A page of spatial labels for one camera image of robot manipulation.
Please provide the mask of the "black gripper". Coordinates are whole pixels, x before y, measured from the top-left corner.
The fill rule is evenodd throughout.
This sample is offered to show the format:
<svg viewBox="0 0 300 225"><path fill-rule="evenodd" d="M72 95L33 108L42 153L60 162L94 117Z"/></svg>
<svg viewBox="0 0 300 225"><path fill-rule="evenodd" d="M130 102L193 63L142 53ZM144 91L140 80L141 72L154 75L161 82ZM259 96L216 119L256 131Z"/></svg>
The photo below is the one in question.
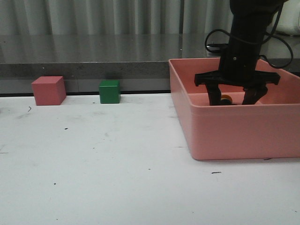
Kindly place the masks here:
<svg viewBox="0 0 300 225"><path fill-rule="evenodd" d="M243 105L254 105L267 94L264 85L277 85L280 75L276 72L256 70L261 44L229 43L222 50L218 70L195 75L195 85L206 85L210 105L220 105L219 84L244 87Z"/></svg>

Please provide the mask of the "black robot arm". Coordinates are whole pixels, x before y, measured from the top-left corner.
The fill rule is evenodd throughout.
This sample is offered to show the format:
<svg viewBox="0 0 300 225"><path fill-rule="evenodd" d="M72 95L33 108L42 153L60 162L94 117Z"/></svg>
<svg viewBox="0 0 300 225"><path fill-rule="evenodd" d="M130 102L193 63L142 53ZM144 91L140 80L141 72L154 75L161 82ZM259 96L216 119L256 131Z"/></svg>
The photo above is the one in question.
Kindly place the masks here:
<svg viewBox="0 0 300 225"><path fill-rule="evenodd" d="M229 42L220 45L221 58L218 70L196 74L195 85L204 84L210 105L221 105L219 85L242 87L244 105L254 105L267 94L267 84L277 85L280 80L276 72L257 71L262 45L272 34L267 27L274 14L280 15L283 0L232 0L233 14Z"/></svg>

